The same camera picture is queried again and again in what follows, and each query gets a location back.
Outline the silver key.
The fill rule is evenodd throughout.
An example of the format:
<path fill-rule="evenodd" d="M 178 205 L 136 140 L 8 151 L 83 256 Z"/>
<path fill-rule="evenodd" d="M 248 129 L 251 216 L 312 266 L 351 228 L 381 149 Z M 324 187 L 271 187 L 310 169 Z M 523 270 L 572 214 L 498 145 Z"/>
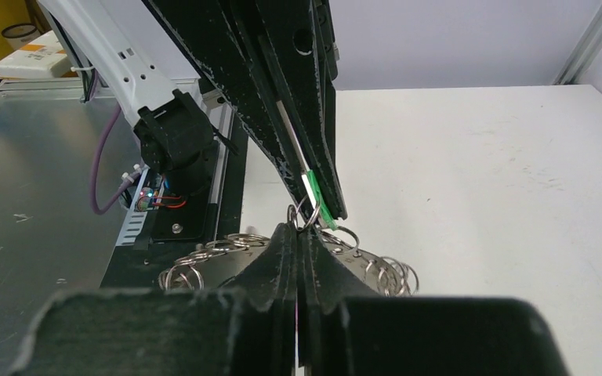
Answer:
<path fill-rule="evenodd" d="M 281 100 L 278 100 L 276 102 L 276 106 L 277 109 L 281 115 L 281 119 L 286 127 L 287 133 L 290 137 L 290 140 L 292 141 L 292 146 L 295 152 L 295 155 L 298 157 L 300 164 L 301 164 L 301 180 L 303 182 L 303 186 L 306 190 L 306 198 L 305 200 L 308 201 L 310 204 L 312 204 L 313 206 L 313 211 L 311 216 L 305 221 L 305 224 L 303 225 L 303 227 L 301 227 L 301 230 L 305 230 L 308 227 L 312 227 L 314 225 L 314 223 L 317 221 L 318 216 L 320 215 L 320 204 L 317 201 L 317 198 L 314 195 L 314 191 L 312 189 L 312 186 L 310 184 L 310 179 L 309 179 L 309 173 L 311 172 L 310 170 L 310 166 L 308 165 L 308 163 L 306 162 L 306 158 L 302 152 L 301 149 L 301 145 L 299 143 L 299 140 L 296 136 L 296 132 L 295 129 L 292 125 L 292 122 L 288 116 L 287 110 L 285 109 L 285 105 L 282 103 Z"/>

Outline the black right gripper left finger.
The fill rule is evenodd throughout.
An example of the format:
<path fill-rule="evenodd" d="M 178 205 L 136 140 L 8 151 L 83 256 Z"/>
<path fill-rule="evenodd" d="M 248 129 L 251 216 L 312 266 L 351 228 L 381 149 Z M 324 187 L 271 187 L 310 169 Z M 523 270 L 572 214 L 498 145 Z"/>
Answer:
<path fill-rule="evenodd" d="M 101 289 L 52 298 L 21 343 L 12 375 L 292 375 L 296 232 L 222 287 Z"/>

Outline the silver metal ring disc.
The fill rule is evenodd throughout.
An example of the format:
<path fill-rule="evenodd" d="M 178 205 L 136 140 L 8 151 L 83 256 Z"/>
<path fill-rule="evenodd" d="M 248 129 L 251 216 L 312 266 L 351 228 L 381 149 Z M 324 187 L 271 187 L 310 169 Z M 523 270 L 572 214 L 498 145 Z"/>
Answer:
<path fill-rule="evenodd" d="M 419 275 L 409 264 L 362 250 L 354 232 L 343 226 L 338 231 L 351 235 L 355 243 L 337 237 L 334 231 L 322 230 L 324 246 L 334 259 L 371 289 L 385 296 L 412 296 L 419 291 Z M 269 243 L 270 238 L 265 236 L 232 233 L 223 240 L 200 244 L 195 251 L 162 270 L 158 286 L 163 291 L 220 287 L 244 271 Z"/>

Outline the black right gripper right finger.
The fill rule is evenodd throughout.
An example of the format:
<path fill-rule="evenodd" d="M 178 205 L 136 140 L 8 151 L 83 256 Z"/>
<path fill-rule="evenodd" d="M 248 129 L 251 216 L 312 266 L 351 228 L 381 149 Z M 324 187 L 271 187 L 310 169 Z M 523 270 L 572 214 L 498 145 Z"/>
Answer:
<path fill-rule="evenodd" d="M 297 237 L 299 361 L 308 375 L 566 375 L 540 312 L 501 297 L 386 297 L 315 230 Z"/>

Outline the green key tag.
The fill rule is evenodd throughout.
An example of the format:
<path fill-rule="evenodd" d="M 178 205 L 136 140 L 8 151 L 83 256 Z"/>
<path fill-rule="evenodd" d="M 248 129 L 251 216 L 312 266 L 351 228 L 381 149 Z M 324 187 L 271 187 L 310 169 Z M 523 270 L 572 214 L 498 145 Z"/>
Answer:
<path fill-rule="evenodd" d="M 325 203 L 325 200 L 321 193 L 321 188 L 319 187 L 314 172 L 312 170 L 307 170 L 303 178 L 304 184 L 306 185 L 306 188 L 309 192 L 311 204 L 314 206 L 314 208 L 319 208 L 318 216 L 315 222 L 319 224 L 322 228 L 337 230 L 338 225 L 336 224 L 330 211 L 328 210 L 328 206 Z"/>

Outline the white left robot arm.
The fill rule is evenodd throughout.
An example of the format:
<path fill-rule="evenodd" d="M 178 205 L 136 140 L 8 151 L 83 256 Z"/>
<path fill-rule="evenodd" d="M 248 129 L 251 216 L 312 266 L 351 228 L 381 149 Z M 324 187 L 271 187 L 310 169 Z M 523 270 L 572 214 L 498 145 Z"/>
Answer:
<path fill-rule="evenodd" d="M 211 126 L 163 72 L 162 54 L 120 26 L 104 1 L 44 1 L 111 88 L 159 172 L 189 166 Z M 338 75 L 327 1 L 146 1 L 193 69 L 238 116 L 306 216 L 345 219 L 335 166 Z"/>

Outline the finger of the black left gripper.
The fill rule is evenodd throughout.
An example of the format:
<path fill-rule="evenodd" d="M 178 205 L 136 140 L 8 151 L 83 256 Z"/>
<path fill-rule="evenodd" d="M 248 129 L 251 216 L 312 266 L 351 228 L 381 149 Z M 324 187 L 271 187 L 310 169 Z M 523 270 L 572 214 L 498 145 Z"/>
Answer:
<path fill-rule="evenodd" d="M 326 1 L 234 1 L 238 30 L 285 105 L 334 220 L 347 210 L 335 165 L 335 35 Z"/>
<path fill-rule="evenodd" d="M 294 203 L 306 195 L 300 161 L 277 107 L 263 64 L 240 36 L 234 1 L 147 1 L 181 53 L 236 112 Z"/>

